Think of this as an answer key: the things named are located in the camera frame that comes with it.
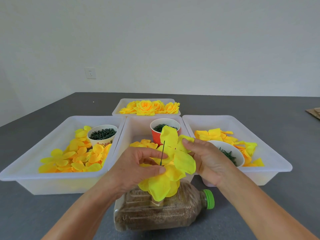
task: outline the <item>right hand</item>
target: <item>right hand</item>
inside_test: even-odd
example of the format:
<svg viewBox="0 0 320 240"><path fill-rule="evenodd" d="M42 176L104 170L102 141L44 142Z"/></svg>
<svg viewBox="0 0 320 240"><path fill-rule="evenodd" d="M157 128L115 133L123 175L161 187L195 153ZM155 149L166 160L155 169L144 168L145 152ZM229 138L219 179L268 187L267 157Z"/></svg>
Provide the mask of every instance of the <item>right hand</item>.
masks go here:
<svg viewBox="0 0 320 240"><path fill-rule="evenodd" d="M233 173L237 167L214 144L195 139L194 142L182 139L184 147L196 163L196 172L211 184L219 187L222 179L228 173Z"/></svg>

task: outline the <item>wall socket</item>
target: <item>wall socket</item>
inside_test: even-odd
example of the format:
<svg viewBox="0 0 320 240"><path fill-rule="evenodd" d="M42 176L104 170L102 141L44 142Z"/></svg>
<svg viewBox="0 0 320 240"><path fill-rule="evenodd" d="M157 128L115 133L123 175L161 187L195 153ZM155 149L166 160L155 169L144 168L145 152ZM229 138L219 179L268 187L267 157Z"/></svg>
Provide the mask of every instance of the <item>wall socket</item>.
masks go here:
<svg viewBox="0 0 320 240"><path fill-rule="evenodd" d="M84 71L85 71L85 76L88 79L96 79L97 78L97 76L96 76L96 68L94 68L94 67L85 67Z"/></svg>

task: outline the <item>gray countertop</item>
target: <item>gray countertop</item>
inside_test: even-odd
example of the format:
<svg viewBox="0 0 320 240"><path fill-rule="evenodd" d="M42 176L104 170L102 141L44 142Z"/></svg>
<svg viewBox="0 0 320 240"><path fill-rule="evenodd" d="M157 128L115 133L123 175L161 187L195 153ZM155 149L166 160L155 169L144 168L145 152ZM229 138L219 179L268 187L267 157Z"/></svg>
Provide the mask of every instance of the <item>gray countertop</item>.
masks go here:
<svg viewBox="0 0 320 240"><path fill-rule="evenodd" d="M182 115L231 115L288 160L293 170L278 173L261 188L320 237L320 121L305 109L320 97L203 96L140 93L74 93L0 127L0 171L74 115L111 115L121 98L173 98ZM199 176L192 184L206 188ZM216 188L213 210L189 227L117 232L113 206L94 239L255 239L234 207ZM0 239L40 239L80 194L32 195L17 182L0 181Z"/></svg>

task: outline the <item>red paper cup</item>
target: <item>red paper cup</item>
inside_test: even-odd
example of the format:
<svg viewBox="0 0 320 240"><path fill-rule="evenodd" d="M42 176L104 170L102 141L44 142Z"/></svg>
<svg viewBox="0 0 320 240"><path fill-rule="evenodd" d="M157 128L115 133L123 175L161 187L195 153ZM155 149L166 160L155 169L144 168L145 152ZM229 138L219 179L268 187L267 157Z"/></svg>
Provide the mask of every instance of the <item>red paper cup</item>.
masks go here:
<svg viewBox="0 0 320 240"><path fill-rule="evenodd" d="M158 146L162 145L161 141L160 141L160 132L155 131L153 128L155 128L158 125L162 125L162 124L166 124L168 126L173 126L178 128L178 135L180 135L181 132L181 126L180 123L174 119L169 119L169 118L160 118L160 119L156 119L154 121L151 122L150 124L150 128L152 131L152 138L153 138L153 142L158 144Z"/></svg>

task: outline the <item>white plastic bin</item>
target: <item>white plastic bin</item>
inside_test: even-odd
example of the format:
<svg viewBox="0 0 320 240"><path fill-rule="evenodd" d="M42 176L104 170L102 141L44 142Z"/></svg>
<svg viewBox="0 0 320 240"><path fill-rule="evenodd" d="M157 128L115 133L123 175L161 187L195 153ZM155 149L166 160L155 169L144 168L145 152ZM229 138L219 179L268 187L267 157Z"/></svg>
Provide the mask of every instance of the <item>white plastic bin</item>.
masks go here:
<svg viewBox="0 0 320 240"><path fill-rule="evenodd" d="M126 117L72 116L11 163L0 173L2 181L17 181L34 195L84 193L105 174L120 138ZM40 159L49 157L53 149L64 150L75 137L75 130L89 125L115 125L115 134L106 162L97 172L38 173Z"/></svg>
<svg viewBox="0 0 320 240"><path fill-rule="evenodd" d="M110 162L110 168L112 167L112 165L114 165L114 163L118 160L118 158L121 156L124 150L127 149L131 143L135 141L141 141L142 139L147 139L152 141L150 123L158 118L159 117L155 118L153 116L127 117L118 145L112 157L113 161ZM182 117L162 115L160 116L160 118L170 118L178 121L181 126L181 135L189 136L186 126L183 123ZM193 176L194 175L190 175L186 173L186 177L184 179L191 182Z"/></svg>
<svg viewBox="0 0 320 240"><path fill-rule="evenodd" d="M170 102L175 103L174 99L172 99L172 98L123 98L123 99L120 100L120 102L118 103L117 107L112 112L112 115L113 116L126 116L126 117L131 117L131 116L144 117L142 115L136 115L135 113L133 113L133 114L130 114L130 113L129 114L128 113L127 114L121 114L120 113L120 110L122 108L125 108L128 105L128 103L130 103L132 101L137 101L137 100L139 100L139 101L141 101L141 100L150 100L151 102L160 100L165 105L167 103L170 103ZM154 116L161 117L162 115L164 115L164 114L163 113L156 113ZM181 113L180 113L180 110L179 110L178 113L174 113L174 114L166 113L165 115L166 116L170 116L170 117L171 116L180 116Z"/></svg>
<svg viewBox="0 0 320 240"><path fill-rule="evenodd" d="M240 167L257 185L265 185L279 172L290 172L292 165L279 155L259 137L246 128L240 121L230 115L184 115L183 121L190 134L195 137L195 131L208 131L220 128L223 131L233 131L233 137L240 141L256 142L252 160L261 157L265 167Z"/></svg>

